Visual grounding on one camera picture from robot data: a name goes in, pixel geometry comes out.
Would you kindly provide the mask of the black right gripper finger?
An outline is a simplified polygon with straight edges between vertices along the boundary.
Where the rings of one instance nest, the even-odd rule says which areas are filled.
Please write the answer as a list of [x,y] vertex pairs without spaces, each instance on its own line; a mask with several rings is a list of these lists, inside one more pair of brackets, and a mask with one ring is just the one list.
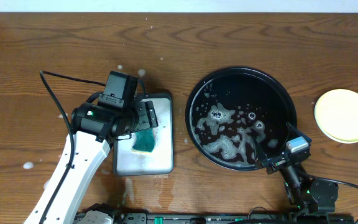
[[255,137],[252,137],[254,142],[254,151],[255,151],[255,165],[258,168],[266,168],[267,165],[267,155],[264,153],[264,150],[260,146],[260,144],[257,142]]
[[298,137],[303,137],[305,139],[305,141],[309,144],[311,144],[312,139],[309,138],[307,135],[305,135],[304,133],[302,133],[301,131],[299,131],[294,125],[292,125],[290,122],[286,123],[286,127],[288,129],[288,135],[289,135],[289,140],[298,138]]

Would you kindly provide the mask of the green yellow sponge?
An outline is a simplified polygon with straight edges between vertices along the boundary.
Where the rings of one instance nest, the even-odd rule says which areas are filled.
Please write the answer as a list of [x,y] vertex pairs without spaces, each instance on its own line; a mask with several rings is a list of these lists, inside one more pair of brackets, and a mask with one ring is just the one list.
[[146,129],[135,133],[135,142],[133,150],[145,153],[151,153],[156,145],[154,132],[152,129]]

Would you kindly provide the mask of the yellow plate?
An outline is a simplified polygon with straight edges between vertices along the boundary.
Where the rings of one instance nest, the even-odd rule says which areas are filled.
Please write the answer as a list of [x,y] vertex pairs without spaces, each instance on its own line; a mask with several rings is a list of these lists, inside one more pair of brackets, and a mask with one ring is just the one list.
[[330,139],[353,144],[358,142],[358,93],[334,89],[322,94],[314,106],[318,128]]

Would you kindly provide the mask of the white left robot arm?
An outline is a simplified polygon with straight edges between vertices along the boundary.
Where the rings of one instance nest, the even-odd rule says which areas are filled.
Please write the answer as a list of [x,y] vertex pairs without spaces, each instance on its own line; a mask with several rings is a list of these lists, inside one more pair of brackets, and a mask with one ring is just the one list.
[[75,109],[58,165],[26,223],[72,223],[114,142],[156,128],[162,110],[155,101],[141,101],[124,111],[93,103]]

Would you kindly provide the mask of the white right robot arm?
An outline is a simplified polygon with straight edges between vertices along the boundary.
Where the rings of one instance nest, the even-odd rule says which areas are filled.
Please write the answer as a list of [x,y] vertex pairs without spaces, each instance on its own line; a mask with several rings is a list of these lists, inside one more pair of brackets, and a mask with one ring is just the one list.
[[284,181],[287,197],[292,205],[296,205],[303,215],[322,215],[335,211],[338,198],[337,184],[310,177],[301,163],[310,157],[311,138],[287,123],[289,140],[284,150],[275,157],[267,157],[262,146],[253,138],[256,154],[255,164],[265,168],[268,174],[279,172]]

